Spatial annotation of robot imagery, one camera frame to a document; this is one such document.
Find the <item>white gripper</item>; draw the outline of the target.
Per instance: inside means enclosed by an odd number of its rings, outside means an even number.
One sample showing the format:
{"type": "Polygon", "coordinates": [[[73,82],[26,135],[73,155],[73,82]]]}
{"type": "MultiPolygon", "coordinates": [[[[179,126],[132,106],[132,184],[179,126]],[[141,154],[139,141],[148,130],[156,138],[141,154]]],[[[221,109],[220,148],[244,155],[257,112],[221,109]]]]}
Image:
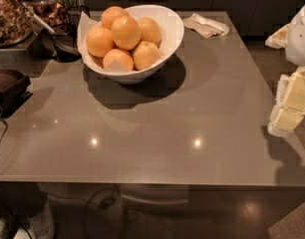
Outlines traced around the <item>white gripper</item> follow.
{"type": "Polygon", "coordinates": [[[268,132],[286,137],[305,118],[305,5],[286,24],[265,41],[274,49],[285,48],[286,59],[299,66],[291,76],[282,75],[270,115],[268,132]]]}

